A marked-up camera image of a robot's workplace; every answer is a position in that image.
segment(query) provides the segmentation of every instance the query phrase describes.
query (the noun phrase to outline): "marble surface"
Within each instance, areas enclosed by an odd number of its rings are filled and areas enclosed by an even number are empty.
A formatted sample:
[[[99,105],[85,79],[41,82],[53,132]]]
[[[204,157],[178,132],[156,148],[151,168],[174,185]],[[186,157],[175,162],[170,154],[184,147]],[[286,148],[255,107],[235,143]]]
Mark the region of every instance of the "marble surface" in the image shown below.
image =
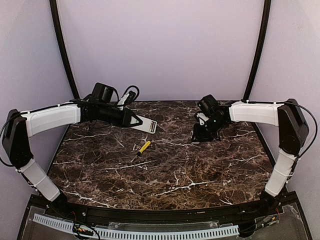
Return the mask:
[[[221,141],[192,144],[195,101],[134,102],[129,108],[156,120],[156,133],[101,121],[70,126],[48,173],[69,202],[181,210],[259,199],[272,165],[250,123],[231,124],[220,132]]]

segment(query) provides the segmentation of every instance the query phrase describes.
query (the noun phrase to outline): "screwdriver handle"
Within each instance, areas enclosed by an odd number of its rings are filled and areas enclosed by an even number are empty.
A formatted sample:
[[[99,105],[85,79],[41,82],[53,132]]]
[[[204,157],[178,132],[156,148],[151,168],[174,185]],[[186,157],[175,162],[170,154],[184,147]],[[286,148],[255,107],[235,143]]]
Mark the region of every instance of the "screwdriver handle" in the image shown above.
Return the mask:
[[[141,149],[138,151],[138,155],[141,155],[141,154],[144,152],[144,150],[146,150],[147,147],[149,147],[150,144],[151,144],[151,141],[147,141],[147,142],[141,147]]]

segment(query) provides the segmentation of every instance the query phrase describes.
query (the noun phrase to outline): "red wire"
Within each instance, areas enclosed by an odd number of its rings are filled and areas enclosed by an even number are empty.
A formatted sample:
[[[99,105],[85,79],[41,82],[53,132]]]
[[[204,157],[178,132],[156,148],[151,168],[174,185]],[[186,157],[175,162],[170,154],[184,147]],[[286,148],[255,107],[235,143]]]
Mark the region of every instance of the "red wire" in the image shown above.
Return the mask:
[[[279,212],[278,208],[276,208],[275,210],[276,210],[276,212],[278,213],[278,218],[279,218],[279,220],[280,220],[280,212]]]
[[[72,211],[71,213],[74,215],[74,220],[77,221],[77,215],[76,215],[76,213],[75,213],[74,211]]]

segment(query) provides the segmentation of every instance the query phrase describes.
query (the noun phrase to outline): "white cable tie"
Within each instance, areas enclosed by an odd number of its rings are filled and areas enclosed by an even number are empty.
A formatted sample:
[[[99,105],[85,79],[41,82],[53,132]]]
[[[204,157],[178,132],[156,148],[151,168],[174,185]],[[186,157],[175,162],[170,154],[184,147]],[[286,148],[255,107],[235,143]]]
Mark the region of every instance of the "white cable tie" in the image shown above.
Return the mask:
[[[292,175],[285,175],[285,174],[283,174],[282,172],[280,172],[280,171],[278,171],[277,169],[273,169],[274,171],[276,171],[278,174],[280,174],[280,175],[282,175],[282,176],[284,176],[284,177],[286,177],[286,178],[289,178],[289,177],[292,177],[293,176],[293,174]]]

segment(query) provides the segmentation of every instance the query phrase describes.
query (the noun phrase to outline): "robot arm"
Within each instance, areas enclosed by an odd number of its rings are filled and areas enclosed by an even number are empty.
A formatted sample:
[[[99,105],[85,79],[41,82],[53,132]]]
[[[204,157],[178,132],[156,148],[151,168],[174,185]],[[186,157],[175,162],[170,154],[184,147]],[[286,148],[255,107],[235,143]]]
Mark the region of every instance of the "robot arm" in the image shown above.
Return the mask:
[[[253,122],[279,127],[279,156],[264,189],[266,193],[276,197],[291,176],[309,133],[307,122],[295,104],[297,101],[294,99],[282,104],[248,101],[219,103],[212,95],[205,96],[198,103],[201,112],[195,115],[199,123],[194,125],[192,141],[219,140],[219,131],[234,122]]]
[[[157,122],[123,108],[124,102],[118,105],[122,108],[111,105],[113,91],[114,88],[97,83],[92,94],[85,100],[76,99],[36,111],[18,112],[14,109],[8,114],[2,145],[11,164],[31,183],[31,187],[36,188],[57,208],[61,207],[60,202],[66,202],[67,198],[35,161],[29,138],[49,129],[93,120],[105,121],[118,127],[137,128],[151,134],[156,132]]]

